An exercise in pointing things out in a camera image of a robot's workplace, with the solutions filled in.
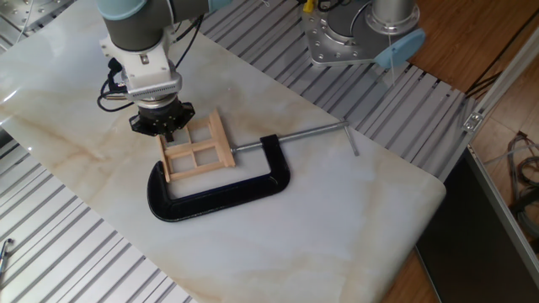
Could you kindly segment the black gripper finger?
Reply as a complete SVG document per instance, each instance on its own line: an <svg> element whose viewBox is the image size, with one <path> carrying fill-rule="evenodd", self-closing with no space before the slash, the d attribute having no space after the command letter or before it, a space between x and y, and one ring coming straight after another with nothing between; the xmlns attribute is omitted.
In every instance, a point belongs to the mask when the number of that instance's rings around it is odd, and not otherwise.
<svg viewBox="0 0 539 303"><path fill-rule="evenodd" d="M157 116L136 114L129 119L131 129L146 136L162 136L168 141L168 125Z"/></svg>
<svg viewBox="0 0 539 303"><path fill-rule="evenodd" d="M169 114L168 141L174 141L173 133L183 129L195 116L195 109L192 103L174 102Z"/></svg>

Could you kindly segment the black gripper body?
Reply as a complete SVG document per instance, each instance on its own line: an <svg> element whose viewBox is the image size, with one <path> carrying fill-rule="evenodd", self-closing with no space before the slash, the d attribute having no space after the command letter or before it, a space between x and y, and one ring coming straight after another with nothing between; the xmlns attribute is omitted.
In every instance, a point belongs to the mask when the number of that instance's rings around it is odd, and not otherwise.
<svg viewBox="0 0 539 303"><path fill-rule="evenodd" d="M138 110L137 130L149 136L172 135L189 122L189 104L172 102L157 109Z"/></svg>

